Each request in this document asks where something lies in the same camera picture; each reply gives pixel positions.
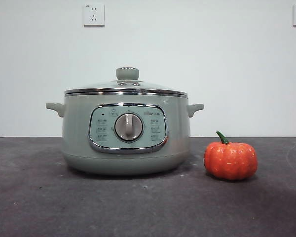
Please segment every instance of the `orange pumpkin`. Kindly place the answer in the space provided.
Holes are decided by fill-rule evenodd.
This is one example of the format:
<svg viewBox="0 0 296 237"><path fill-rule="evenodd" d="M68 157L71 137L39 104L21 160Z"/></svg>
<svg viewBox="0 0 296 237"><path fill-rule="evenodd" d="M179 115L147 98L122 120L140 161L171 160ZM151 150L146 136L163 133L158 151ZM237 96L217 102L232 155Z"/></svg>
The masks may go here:
<svg viewBox="0 0 296 237"><path fill-rule="evenodd" d="M216 132L221 142L212 142L206 148L206 170L218 178L241 180L249 178L258 168L255 149L246 143L231 143Z"/></svg>

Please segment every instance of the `control panel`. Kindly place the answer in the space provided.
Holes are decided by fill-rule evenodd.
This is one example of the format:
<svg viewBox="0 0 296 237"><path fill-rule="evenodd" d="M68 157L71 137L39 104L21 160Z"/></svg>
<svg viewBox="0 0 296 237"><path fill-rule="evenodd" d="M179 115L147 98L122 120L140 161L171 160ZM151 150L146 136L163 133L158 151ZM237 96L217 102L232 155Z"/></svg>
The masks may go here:
<svg viewBox="0 0 296 237"><path fill-rule="evenodd" d="M100 105L92 112L89 138L91 146L100 152L157 151L167 141L166 116L157 105Z"/></svg>

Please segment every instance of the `silver knob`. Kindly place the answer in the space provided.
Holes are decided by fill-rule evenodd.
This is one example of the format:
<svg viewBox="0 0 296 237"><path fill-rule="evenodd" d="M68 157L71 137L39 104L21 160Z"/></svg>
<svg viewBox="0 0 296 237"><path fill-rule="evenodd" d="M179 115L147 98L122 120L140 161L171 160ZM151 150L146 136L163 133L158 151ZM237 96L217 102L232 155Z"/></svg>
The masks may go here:
<svg viewBox="0 0 296 237"><path fill-rule="evenodd" d="M139 117L134 114L121 115L115 123L115 132L125 141L137 139L143 130L143 124Z"/></svg>
<svg viewBox="0 0 296 237"><path fill-rule="evenodd" d="M123 67L116 69L116 77L119 80L138 80L139 70L132 67Z"/></svg>

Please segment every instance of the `chrome trim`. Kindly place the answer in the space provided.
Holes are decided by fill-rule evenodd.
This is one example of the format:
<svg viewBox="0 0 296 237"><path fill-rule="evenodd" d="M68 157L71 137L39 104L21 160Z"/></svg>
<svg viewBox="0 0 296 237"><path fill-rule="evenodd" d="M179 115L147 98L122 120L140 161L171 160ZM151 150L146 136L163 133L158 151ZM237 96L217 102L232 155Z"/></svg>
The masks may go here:
<svg viewBox="0 0 296 237"><path fill-rule="evenodd" d="M139 107L156 107L158 108L162 113L163 113L163 118L164 118L164 124L165 124L165 136L162 139L162 141L154 146L151 147L140 147L140 148L112 148L112 147L105 147L97 144L92 140L90 130L91 130L91 121L92 121L92 116L93 113L96 109L101 108L101 107L111 107L111 106L139 106ZM148 152L156 152L159 151L164 144L168 141L168 126L167 126L167 118L165 115L164 110L159 107L158 105L147 105L147 104L138 104L138 103L114 103L114 104L100 104L98 105L91 113L90 117L90 123L89 123L89 129L88 129L88 137L89 137L89 142L90 145L93 149L95 149L98 152L103 152L103 153L113 153L113 154L139 154L139 153L148 153Z"/></svg>
<svg viewBox="0 0 296 237"><path fill-rule="evenodd" d="M134 92L134 91L106 91L106 92L100 92L100 91L94 91L94 92L75 92L75 93L67 93L65 94L65 97L67 96L76 96L76 95L157 95L157 96L174 96L174 97L182 97L186 98L187 94L171 94L171 93L160 93L160 92Z"/></svg>
<svg viewBox="0 0 296 237"><path fill-rule="evenodd" d="M159 89L140 89L140 88L84 88L84 89L73 89L66 90L65 95L74 93L86 93L86 92L135 92L135 93L160 93L160 94L175 94L175 95L185 95L187 93L175 90L159 90Z"/></svg>

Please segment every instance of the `green stem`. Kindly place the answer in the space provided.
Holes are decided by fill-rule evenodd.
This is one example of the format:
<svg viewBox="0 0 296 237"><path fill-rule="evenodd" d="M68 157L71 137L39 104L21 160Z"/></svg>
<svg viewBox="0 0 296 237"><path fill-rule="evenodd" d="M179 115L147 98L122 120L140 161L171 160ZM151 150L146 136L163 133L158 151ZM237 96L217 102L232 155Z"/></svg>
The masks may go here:
<svg viewBox="0 0 296 237"><path fill-rule="evenodd" d="M222 133L221 132L216 132L217 133L217 135L219 135L219 138L221 139L221 141L222 141L222 143L223 144L228 144L229 143L229 141L227 140L227 138L225 138L225 136L224 135L222 135Z"/></svg>

